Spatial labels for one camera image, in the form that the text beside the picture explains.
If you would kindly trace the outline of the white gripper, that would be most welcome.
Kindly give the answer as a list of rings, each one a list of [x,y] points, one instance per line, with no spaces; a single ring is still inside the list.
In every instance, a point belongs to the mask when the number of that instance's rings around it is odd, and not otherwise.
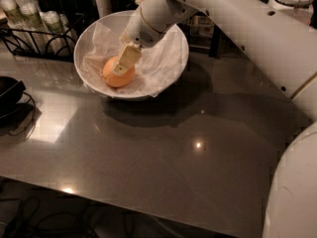
[[[122,42],[129,44],[122,48],[112,71],[117,75],[125,74],[141,58],[141,47],[154,47],[173,25],[196,12],[176,0],[142,0],[120,36]]]

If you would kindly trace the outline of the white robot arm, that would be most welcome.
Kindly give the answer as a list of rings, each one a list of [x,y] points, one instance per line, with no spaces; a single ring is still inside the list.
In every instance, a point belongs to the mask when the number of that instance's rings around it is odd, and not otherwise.
[[[143,0],[122,34],[114,72],[125,73],[143,48],[202,12],[312,121],[317,122],[317,32],[259,0]],[[282,154],[267,201],[263,238],[317,238],[317,127]]]

